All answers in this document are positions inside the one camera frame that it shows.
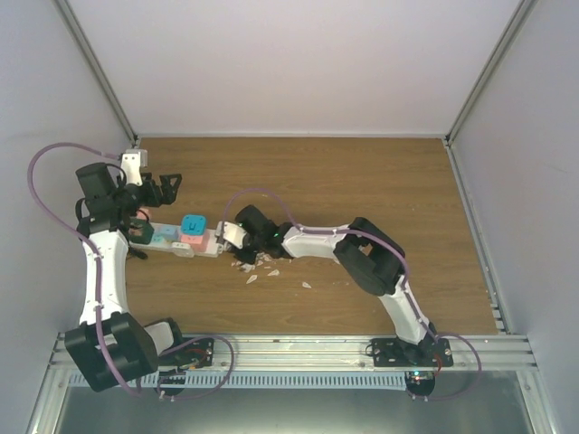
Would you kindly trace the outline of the white power strip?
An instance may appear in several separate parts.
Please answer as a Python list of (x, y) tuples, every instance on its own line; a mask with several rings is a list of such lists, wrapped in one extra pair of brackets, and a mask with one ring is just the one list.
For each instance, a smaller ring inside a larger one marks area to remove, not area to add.
[(172, 253), (182, 258), (217, 258), (224, 252), (217, 242), (215, 230), (205, 228), (201, 235), (181, 232), (178, 225), (150, 223), (151, 231), (131, 234), (129, 243), (139, 250), (154, 250)]

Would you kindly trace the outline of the small pink plug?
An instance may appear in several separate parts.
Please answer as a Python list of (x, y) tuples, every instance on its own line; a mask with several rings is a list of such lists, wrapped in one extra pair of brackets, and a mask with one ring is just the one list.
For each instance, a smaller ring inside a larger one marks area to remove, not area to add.
[(137, 209), (135, 217), (137, 219), (143, 220), (145, 222), (150, 221), (150, 215), (149, 215), (148, 209), (143, 209), (143, 208)]

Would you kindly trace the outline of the black plug with cable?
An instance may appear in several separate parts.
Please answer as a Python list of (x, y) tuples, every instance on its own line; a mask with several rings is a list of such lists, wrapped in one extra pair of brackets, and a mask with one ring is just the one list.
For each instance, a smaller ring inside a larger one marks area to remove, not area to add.
[(128, 246), (128, 257), (141, 259), (141, 260), (147, 260), (148, 259), (148, 255), (143, 250), (137, 249), (132, 245)]

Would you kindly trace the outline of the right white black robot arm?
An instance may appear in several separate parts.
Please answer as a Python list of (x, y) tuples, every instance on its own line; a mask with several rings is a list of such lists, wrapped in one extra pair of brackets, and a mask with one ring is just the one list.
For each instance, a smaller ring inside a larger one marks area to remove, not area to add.
[(403, 249), (368, 219), (332, 228), (267, 218), (248, 205), (219, 235), (236, 259), (252, 264), (260, 253), (274, 259), (336, 261), (365, 293), (377, 297), (394, 324), (393, 353), (412, 366), (434, 358), (435, 327), (419, 308)]

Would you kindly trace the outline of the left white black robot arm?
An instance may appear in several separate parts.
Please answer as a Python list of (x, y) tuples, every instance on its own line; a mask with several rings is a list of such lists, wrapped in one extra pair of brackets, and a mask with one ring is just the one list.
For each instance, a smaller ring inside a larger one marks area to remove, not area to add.
[(95, 392), (128, 384), (154, 373), (160, 359), (182, 362), (186, 343), (175, 320), (142, 326), (128, 309), (126, 259), (132, 218), (141, 207), (160, 207), (176, 200), (180, 174), (153, 180), (142, 174), (129, 179), (121, 169), (113, 177), (108, 163), (86, 165), (76, 172), (83, 192), (77, 232), (86, 255), (86, 295), (79, 324), (65, 334), (65, 348)]

